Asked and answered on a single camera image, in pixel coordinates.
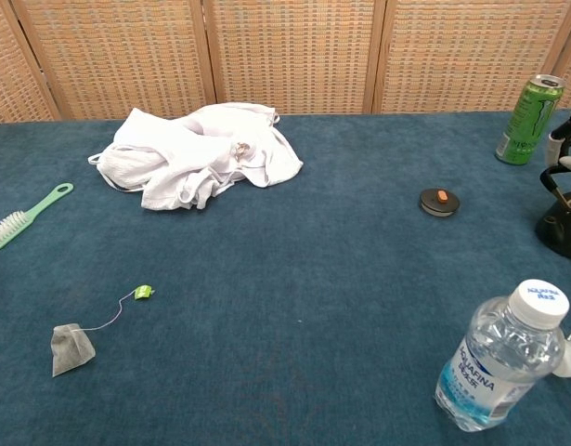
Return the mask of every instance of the monster energy can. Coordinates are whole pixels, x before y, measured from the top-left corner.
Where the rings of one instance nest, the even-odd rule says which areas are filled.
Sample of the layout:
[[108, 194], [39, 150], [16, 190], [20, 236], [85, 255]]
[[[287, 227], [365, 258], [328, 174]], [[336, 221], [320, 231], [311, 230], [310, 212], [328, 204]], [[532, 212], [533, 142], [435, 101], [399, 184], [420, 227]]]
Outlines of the monster energy can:
[[496, 156], [505, 163], [526, 164], [535, 151], [545, 125], [564, 93], [565, 81], [537, 74], [526, 83], [504, 131]]

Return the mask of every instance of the can lid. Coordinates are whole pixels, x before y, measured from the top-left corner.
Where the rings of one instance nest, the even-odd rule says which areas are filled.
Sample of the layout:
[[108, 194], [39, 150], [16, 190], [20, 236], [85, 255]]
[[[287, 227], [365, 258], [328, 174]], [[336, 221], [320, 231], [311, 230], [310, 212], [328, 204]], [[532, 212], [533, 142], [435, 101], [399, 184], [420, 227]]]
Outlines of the can lid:
[[538, 279], [521, 282], [509, 297], [508, 304], [516, 319], [540, 330], [558, 327], [570, 309], [562, 290]]
[[427, 189], [420, 196], [420, 207], [432, 216], [451, 216], [460, 205], [458, 197], [446, 189]]
[[545, 88], [565, 88], [564, 79], [551, 76], [550, 74], [535, 74], [530, 78], [530, 82], [537, 86], [544, 86]]

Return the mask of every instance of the tea bag string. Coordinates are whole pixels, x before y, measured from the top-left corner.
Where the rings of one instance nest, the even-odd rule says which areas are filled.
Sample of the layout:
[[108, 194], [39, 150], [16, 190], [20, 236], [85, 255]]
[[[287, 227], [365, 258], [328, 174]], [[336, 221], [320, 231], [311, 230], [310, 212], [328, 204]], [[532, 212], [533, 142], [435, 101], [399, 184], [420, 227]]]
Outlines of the tea bag string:
[[122, 301], [127, 299], [128, 297], [130, 297], [131, 295], [133, 295], [135, 293], [136, 290], [131, 291], [128, 295], [125, 295], [122, 299], [120, 299], [118, 301], [118, 305], [120, 306], [120, 309], [118, 310], [118, 312], [116, 313], [116, 316], [113, 317], [113, 319], [111, 321], [107, 321], [106, 323], [104, 323], [103, 325], [100, 325], [98, 327], [95, 328], [75, 328], [74, 330], [71, 330], [71, 332], [92, 332], [95, 330], [100, 330], [102, 328], [107, 327], [108, 325], [114, 323], [118, 317], [120, 316], [120, 314], [122, 313]]

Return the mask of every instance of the bottle label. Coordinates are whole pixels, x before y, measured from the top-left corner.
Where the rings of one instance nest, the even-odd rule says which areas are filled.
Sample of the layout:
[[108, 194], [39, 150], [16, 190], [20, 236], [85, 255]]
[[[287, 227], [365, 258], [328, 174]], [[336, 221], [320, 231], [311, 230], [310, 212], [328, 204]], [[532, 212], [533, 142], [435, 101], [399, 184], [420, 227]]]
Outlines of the bottle label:
[[515, 384], [492, 376], [473, 356], [462, 339], [446, 373], [446, 392], [468, 412], [488, 418], [506, 416], [514, 404], [533, 387]]

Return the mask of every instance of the white towel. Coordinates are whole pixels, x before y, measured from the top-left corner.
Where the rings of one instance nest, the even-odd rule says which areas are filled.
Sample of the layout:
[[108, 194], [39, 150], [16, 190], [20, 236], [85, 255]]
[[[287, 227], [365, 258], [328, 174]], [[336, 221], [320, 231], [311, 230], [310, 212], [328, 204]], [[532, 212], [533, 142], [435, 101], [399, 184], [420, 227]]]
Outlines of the white towel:
[[145, 208], [203, 209], [241, 179], [265, 188], [297, 175], [303, 163], [273, 126], [278, 120], [275, 109], [243, 102], [207, 105], [174, 120], [133, 109], [89, 163], [113, 188], [142, 191]]

